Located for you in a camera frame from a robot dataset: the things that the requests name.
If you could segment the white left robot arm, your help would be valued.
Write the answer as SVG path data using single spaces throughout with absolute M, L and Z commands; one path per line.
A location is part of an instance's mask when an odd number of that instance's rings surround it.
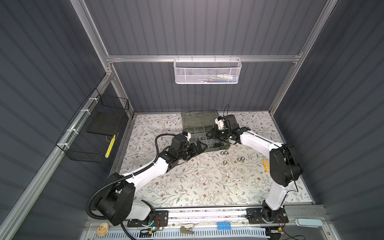
M 97 191 L 90 200 L 101 215 L 101 220 L 108 220 L 113 226 L 120 225 L 126 219 L 136 220 L 149 226 L 155 218 L 155 208 L 145 200 L 135 200 L 139 189 L 153 179 L 164 175 L 179 165 L 179 161 L 188 161 L 205 152 L 208 145 L 198 141 L 182 151 L 169 147 L 159 153 L 156 161 L 152 161 L 135 172 L 120 175 L 112 174 L 105 187 Z

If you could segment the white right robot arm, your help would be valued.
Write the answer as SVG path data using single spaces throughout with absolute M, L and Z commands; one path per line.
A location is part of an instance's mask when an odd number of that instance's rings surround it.
M 303 170 L 295 163 L 293 147 L 268 140 L 247 127 L 231 130 L 215 127 L 207 136 L 221 142 L 234 141 L 268 157 L 272 183 L 270 192 L 263 201 L 261 216 L 265 222 L 273 222 L 283 210 L 288 193 L 299 191 L 296 181 Z

